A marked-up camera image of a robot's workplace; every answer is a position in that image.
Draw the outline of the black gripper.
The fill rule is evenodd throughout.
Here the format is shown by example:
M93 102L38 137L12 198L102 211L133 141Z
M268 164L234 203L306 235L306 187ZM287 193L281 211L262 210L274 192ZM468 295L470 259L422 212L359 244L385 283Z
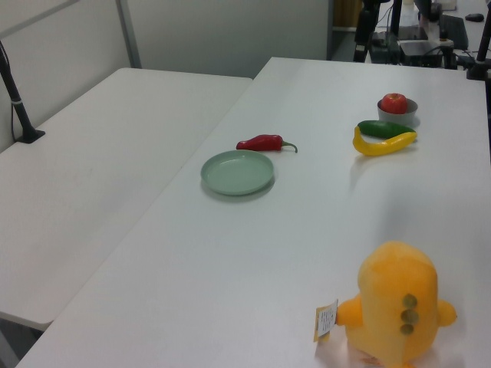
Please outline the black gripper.
M358 24L356 27L354 41L356 43L354 49L353 61L366 61L368 49L367 42L369 36L374 31L378 20L378 8L366 9L362 8L358 16Z

